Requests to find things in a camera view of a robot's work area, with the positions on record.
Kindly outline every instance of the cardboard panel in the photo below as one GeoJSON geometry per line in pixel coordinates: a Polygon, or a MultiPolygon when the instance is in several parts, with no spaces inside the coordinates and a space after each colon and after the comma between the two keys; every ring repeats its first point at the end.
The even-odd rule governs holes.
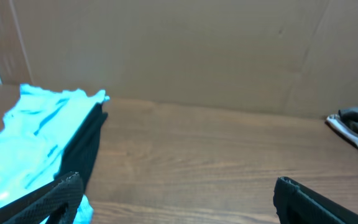
{"type": "Polygon", "coordinates": [[[0,0],[0,77],[4,84],[32,83],[10,2],[0,0]]]}
{"type": "Polygon", "coordinates": [[[358,106],[358,0],[332,0],[286,113],[317,117],[358,106]]]}
{"type": "Polygon", "coordinates": [[[327,2],[13,1],[36,85],[270,113],[327,2]]]}

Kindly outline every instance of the wooden tabletop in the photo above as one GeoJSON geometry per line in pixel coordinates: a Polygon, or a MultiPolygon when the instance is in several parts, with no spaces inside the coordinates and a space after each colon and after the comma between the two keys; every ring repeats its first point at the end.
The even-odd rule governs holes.
{"type": "MultiPolygon", "coordinates": [[[[0,129],[18,97],[0,86],[0,129]]],[[[104,110],[93,223],[279,223],[280,176],[358,213],[358,150],[323,120],[114,98],[104,110]]]]}

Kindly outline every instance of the light blue fabric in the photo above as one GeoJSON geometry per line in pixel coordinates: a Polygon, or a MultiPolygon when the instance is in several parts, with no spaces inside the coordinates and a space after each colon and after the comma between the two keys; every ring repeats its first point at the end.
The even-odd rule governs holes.
{"type": "MultiPolygon", "coordinates": [[[[54,93],[28,84],[3,118],[0,132],[0,208],[53,181],[63,150],[104,90],[87,97],[83,90],[54,93]]],[[[75,223],[89,223],[93,209],[83,196],[75,223]]]]}

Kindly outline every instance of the wooden panel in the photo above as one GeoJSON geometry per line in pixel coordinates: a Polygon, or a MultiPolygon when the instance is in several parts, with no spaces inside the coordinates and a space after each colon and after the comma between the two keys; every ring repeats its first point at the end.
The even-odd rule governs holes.
{"type": "Polygon", "coordinates": [[[113,99],[93,223],[279,223],[277,177],[358,213],[358,150],[321,120],[113,99]]]}
{"type": "Polygon", "coordinates": [[[350,106],[358,106],[358,0],[332,0],[286,113],[315,117],[350,106]]]}
{"type": "Polygon", "coordinates": [[[328,0],[15,0],[34,82],[281,113],[328,0]]]}
{"type": "Polygon", "coordinates": [[[0,0],[0,77],[3,83],[32,83],[11,1],[0,0]]]}

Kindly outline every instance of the white cloth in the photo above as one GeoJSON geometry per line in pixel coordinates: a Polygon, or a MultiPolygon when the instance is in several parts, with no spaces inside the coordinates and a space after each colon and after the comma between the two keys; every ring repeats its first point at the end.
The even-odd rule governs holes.
{"type": "MultiPolygon", "coordinates": [[[[20,86],[21,97],[3,117],[0,132],[0,208],[53,181],[65,146],[104,90],[87,97],[83,90],[54,93],[20,86]]],[[[75,223],[89,223],[93,209],[84,196],[75,223]]]]}
{"type": "Polygon", "coordinates": [[[358,147],[358,134],[348,128],[342,121],[338,114],[332,114],[327,117],[328,124],[339,133],[343,134],[345,138],[352,141],[358,147]]]}

